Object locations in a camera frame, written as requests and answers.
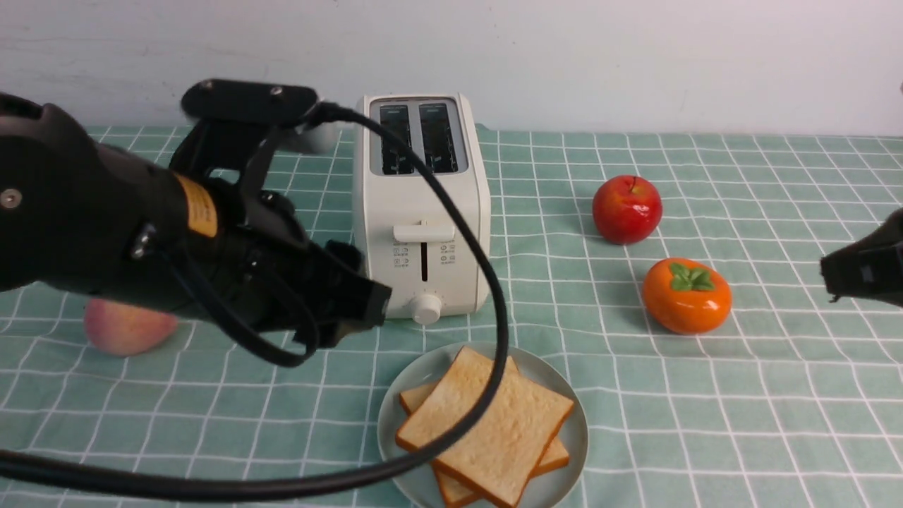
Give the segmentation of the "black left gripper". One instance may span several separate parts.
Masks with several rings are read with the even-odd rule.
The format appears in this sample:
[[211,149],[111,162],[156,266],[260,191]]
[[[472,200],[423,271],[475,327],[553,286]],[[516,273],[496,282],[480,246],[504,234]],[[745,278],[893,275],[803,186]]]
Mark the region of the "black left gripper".
[[355,246],[314,241],[289,199],[267,190],[247,196],[220,178],[177,182],[190,259],[249,328],[296,330],[311,350],[333,349],[384,324],[391,287],[365,273]]

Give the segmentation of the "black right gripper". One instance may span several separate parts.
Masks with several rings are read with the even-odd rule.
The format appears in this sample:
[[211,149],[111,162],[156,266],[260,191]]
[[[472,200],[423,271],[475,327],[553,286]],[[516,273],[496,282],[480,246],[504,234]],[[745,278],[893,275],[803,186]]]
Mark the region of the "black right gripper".
[[902,308],[902,209],[871,234],[822,257],[819,268],[831,303],[851,297]]

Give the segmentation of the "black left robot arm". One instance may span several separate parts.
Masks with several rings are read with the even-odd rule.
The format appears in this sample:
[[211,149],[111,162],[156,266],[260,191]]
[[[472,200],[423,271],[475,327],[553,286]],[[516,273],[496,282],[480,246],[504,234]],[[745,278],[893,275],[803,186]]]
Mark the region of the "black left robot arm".
[[161,167],[55,105],[3,94],[2,289],[39,281],[221,325],[197,302],[216,294],[252,331],[318,347],[383,325],[392,291],[357,248],[318,244],[264,188],[290,134],[272,114],[207,114]]

